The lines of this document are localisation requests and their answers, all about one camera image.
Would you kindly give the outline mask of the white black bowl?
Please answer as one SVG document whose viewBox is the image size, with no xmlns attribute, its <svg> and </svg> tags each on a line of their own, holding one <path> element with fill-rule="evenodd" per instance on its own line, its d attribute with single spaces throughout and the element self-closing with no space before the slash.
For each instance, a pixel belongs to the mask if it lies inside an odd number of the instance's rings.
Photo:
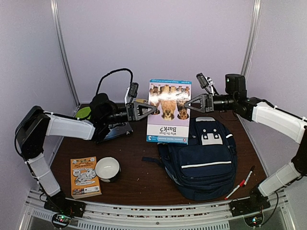
<svg viewBox="0 0 307 230">
<path fill-rule="evenodd" d="M 113 183 L 120 176 L 121 165 L 113 157 L 104 157 L 97 162 L 95 173 L 102 182 Z"/>
</svg>

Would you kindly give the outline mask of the dark blue cover book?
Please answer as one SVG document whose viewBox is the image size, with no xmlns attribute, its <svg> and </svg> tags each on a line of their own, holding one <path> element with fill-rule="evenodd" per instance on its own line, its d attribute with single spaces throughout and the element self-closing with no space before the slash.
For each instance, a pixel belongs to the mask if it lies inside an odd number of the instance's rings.
<svg viewBox="0 0 307 230">
<path fill-rule="evenodd" d="M 133 129 L 129 122 L 109 125 L 109 129 L 110 132 L 103 139 L 95 141 L 96 144 L 100 144 L 104 141 L 115 139 L 121 136 L 128 136 L 133 133 Z"/>
</svg>

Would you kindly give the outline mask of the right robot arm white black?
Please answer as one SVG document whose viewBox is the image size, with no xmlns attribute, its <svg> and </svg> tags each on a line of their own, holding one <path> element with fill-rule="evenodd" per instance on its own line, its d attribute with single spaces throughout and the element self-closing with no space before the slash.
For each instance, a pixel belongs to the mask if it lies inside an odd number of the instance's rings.
<svg viewBox="0 0 307 230">
<path fill-rule="evenodd" d="M 240 74 L 226 74 L 225 94 L 218 94 L 212 80 L 202 73 L 196 76 L 201 88 L 208 89 L 185 102 L 184 107 L 201 113 L 232 110 L 241 118 L 268 126 L 299 144 L 296 155 L 276 173 L 262 181 L 246 200 L 249 211 L 257 211 L 264 197 L 306 176 L 307 174 L 307 120 L 284 111 L 265 99 L 248 97 L 246 80 Z"/>
</svg>

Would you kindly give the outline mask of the navy blue student backpack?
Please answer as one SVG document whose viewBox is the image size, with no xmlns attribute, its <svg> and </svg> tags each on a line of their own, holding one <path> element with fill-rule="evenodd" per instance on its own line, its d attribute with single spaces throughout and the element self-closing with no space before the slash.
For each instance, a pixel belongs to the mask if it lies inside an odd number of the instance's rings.
<svg viewBox="0 0 307 230">
<path fill-rule="evenodd" d="M 192 118 L 187 144 L 159 143 L 159 158 L 143 157 L 165 169 L 179 192 L 193 201 L 227 195 L 237 172 L 236 142 L 230 130 L 211 116 Z"/>
</svg>

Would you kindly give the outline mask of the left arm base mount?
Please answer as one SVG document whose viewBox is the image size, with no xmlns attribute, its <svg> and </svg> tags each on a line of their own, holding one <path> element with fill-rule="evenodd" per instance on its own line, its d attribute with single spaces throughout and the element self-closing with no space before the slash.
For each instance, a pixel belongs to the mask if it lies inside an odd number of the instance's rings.
<svg viewBox="0 0 307 230">
<path fill-rule="evenodd" d="M 70 225 L 73 218 L 82 218 L 86 204 L 77 200 L 70 200 L 60 192 L 55 196 L 47 195 L 44 209 L 53 211 L 52 225 L 57 229 L 63 229 Z"/>
</svg>

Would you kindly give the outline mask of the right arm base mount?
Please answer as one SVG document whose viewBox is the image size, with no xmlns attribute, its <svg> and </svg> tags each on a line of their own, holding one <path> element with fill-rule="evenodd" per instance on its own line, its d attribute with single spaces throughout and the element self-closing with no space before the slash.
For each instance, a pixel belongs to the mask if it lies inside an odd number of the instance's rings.
<svg viewBox="0 0 307 230">
<path fill-rule="evenodd" d="M 244 222 L 252 228 L 260 227 L 264 223 L 264 209 L 271 204 L 267 196 L 263 196 L 259 189 L 254 187 L 245 199 L 233 199 L 229 203 L 233 217 L 244 216 Z"/>
</svg>

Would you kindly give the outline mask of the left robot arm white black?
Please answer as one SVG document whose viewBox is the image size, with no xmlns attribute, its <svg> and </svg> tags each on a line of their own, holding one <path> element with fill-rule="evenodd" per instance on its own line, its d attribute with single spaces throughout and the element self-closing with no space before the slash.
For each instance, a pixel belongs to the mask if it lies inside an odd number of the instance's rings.
<svg viewBox="0 0 307 230">
<path fill-rule="evenodd" d="M 130 81 L 126 102 L 119 107 L 106 93 L 96 91 L 90 102 L 90 113 L 83 118 L 47 112 L 33 106 L 14 133 L 14 147 L 36 179 L 50 204 L 59 213 L 69 209 L 69 202 L 55 179 L 43 155 L 46 136 L 102 141 L 110 132 L 110 125 L 141 121 L 157 111 L 157 107 L 135 101 L 138 83 Z"/>
</svg>

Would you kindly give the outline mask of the dog picture book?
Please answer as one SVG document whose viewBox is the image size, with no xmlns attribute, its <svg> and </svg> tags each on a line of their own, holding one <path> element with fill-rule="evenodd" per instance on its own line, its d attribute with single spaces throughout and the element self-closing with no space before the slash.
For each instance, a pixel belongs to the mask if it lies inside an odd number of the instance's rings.
<svg viewBox="0 0 307 230">
<path fill-rule="evenodd" d="M 191 99 L 191 85 L 188 80 L 149 81 L 148 103 L 157 110 L 147 119 L 148 142 L 188 143 L 190 110 L 184 104 Z"/>
</svg>

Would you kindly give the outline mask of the orange cartoon paperback book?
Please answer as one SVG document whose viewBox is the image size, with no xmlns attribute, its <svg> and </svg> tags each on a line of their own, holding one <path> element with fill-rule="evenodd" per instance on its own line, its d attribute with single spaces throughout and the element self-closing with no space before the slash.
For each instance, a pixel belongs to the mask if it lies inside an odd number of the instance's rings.
<svg viewBox="0 0 307 230">
<path fill-rule="evenodd" d="M 74 199 L 102 194 L 95 166 L 95 156 L 70 160 L 71 196 Z"/>
</svg>

